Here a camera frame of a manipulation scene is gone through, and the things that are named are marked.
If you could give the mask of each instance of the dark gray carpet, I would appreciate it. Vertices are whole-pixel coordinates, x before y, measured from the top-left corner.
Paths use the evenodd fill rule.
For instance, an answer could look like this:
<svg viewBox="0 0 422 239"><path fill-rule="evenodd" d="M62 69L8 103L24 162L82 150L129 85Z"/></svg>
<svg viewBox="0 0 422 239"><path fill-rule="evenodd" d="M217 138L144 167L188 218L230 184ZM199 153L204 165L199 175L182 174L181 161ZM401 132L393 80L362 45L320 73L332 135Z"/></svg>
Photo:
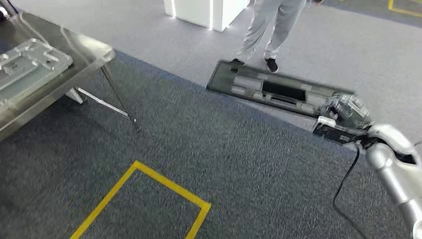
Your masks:
<svg viewBox="0 0 422 239"><path fill-rule="evenodd" d="M359 238L331 208L354 152L118 53L143 130L62 98L0 143L0 238L68 238L139 160L212 204L197 238ZM97 74L83 88L116 104ZM363 163L339 197L370 238L407 233ZM137 172L85 238L183 238L199 209Z"/></svg>

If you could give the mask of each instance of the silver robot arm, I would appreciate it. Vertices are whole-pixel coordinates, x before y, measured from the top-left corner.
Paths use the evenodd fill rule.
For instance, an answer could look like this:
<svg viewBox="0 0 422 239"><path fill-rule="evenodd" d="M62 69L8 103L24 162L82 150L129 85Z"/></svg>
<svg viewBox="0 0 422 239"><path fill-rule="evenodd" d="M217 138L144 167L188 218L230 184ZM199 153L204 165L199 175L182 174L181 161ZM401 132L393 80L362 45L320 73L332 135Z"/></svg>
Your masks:
<svg viewBox="0 0 422 239"><path fill-rule="evenodd" d="M422 158L414 145L393 126L374 124L356 96L329 98L320 115L314 134L341 144L360 143L412 238L422 239Z"/></svg>
<svg viewBox="0 0 422 239"><path fill-rule="evenodd" d="M368 130L368 136L383 141L367 149L369 165L402 213L412 238L422 239L421 156L413 144L391 125L374 125Z"/></svg>

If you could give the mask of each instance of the leg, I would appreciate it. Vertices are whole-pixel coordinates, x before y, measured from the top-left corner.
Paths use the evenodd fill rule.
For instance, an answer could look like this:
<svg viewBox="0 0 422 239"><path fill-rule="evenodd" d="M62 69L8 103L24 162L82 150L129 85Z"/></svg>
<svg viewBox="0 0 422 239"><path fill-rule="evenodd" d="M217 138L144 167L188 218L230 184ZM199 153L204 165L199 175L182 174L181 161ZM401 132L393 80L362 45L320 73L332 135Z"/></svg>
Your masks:
<svg viewBox="0 0 422 239"><path fill-rule="evenodd" d="M265 59L277 57L281 44L289 36L305 4L306 0L283 0L278 8L273 37L265 48Z"/></svg>
<svg viewBox="0 0 422 239"><path fill-rule="evenodd" d="M84 102L84 100L82 100L82 97L78 94L75 88L71 88L68 92L65 93L65 95L70 99L78 102L79 104L82 104Z"/></svg>
<svg viewBox="0 0 422 239"><path fill-rule="evenodd" d="M141 128L138 126L137 120L129 113L129 111L127 110L126 104L124 103L124 101L120 97L121 94L118 92L118 88L113 82L113 78L111 76L111 70L108 67L108 65L104 65L103 67L101 67L101 71L103 72L105 78L107 79L108 83L110 84L111 89L113 90L114 95L116 96L117 100L119 101L119 103L123 107L123 110L127 113L127 117L132 122L133 127L135 128L136 132L140 132Z"/></svg>
<svg viewBox="0 0 422 239"><path fill-rule="evenodd" d="M282 0L255 0L251 24L245 34L243 46L237 59L246 62L255 51L256 45L264 35L265 29Z"/></svg>

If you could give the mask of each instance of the black cable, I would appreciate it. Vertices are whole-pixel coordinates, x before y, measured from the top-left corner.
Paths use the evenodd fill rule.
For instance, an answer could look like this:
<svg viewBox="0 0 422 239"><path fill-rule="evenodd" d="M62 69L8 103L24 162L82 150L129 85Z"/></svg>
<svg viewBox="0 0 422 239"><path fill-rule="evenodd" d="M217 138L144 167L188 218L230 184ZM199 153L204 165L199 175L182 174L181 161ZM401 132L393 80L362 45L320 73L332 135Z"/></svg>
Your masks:
<svg viewBox="0 0 422 239"><path fill-rule="evenodd" d="M19 14L19 12L16 10L16 8L14 7L14 5L9 1L9 0L6 0L6 1L8 1L9 2L9 4L12 6L12 8L13 8L13 10L16 12L16 14Z"/></svg>
<svg viewBox="0 0 422 239"><path fill-rule="evenodd" d="M366 236L365 236L365 233L363 233L363 231L361 231L360 229L359 229L359 227L358 227L358 225L354 222L354 221L352 221L352 219L350 219L344 212L342 212L341 210L340 210L340 208L338 208L336 205L335 205L335 200L337 199L337 196L338 196L338 194L340 193L340 190L341 190L341 188L343 187L343 184L344 184L344 181L346 181L346 179L347 179L347 177L349 176L349 174L350 174L350 172L353 170L353 168L355 167L355 165L356 165L356 163L357 163L357 161L358 161L358 159L359 159L359 156L360 156L360 149L359 149L359 146L358 146L358 144L356 144L356 149L357 149L357 152L356 152L356 157L355 157L355 159L353 160L353 163L352 163L352 165L350 166L350 168L347 170L347 172L346 172L346 174L343 176L343 179L341 180L341 183L340 183L340 185L338 186L338 188L337 188L337 192L335 193L335 195L334 195L334 197L333 197L333 199L332 199L332 206L334 207L334 210L340 215L340 216L342 216L344 219L346 219L346 221L348 221L349 223L350 223L350 225L352 226L352 228L353 229L355 229L355 231L357 231L359 234L360 234L360 236L362 237L362 238L364 238L364 239L368 239Z"/></svg>

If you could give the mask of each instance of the white cabinet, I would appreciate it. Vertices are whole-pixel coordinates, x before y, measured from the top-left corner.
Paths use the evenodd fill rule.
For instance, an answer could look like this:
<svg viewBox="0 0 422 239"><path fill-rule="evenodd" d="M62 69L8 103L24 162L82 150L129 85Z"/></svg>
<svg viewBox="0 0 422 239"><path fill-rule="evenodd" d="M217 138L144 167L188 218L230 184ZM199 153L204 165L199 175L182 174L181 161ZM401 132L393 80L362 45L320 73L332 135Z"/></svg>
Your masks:
<svg viewBox="0 0 422 239"><path fill-rule="evenodd" d="M164 0L166 13L217 31L226 27L250 0Z"/></svg>

